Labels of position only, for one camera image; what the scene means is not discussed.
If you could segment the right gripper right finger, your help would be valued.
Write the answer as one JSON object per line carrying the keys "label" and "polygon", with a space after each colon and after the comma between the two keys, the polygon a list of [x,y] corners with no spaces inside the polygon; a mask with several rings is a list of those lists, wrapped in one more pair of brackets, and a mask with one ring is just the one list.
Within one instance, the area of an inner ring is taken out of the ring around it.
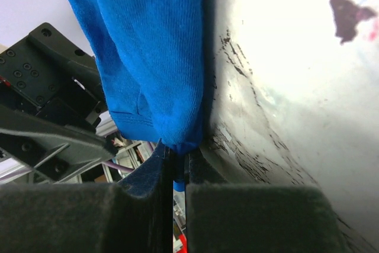
{"label": "right gripper right finger", "polygon": [[188,160],[189,252],[349,252],[316,187],[230,183],[200,150]]}

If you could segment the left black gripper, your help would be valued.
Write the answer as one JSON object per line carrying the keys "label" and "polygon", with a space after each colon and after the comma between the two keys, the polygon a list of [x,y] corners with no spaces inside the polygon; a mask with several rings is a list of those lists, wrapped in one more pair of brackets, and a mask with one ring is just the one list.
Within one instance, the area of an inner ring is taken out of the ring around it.
{"label": "left black gripper", "polygon": [[49,23],[1,52],[1,151],[51,182],[115,157],[95,59]]}

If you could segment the blue boxer underwear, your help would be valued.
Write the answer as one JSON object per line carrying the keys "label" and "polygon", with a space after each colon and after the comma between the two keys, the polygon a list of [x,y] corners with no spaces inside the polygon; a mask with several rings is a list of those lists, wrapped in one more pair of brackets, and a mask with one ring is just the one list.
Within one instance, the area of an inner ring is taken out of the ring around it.
{"label": "blue boxer underwear", "polygon": [[68,0],[123,137],[179,158],[203,138],[202,0]]}

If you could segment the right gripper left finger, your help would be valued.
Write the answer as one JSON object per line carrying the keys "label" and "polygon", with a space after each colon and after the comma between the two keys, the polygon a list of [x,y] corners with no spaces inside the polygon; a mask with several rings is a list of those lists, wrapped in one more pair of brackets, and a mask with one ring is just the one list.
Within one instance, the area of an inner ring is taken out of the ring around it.
{"label": "right gripper left finger", "polygon": [[2,252],[172,252],[174,154],[118,183],[1,186]]}

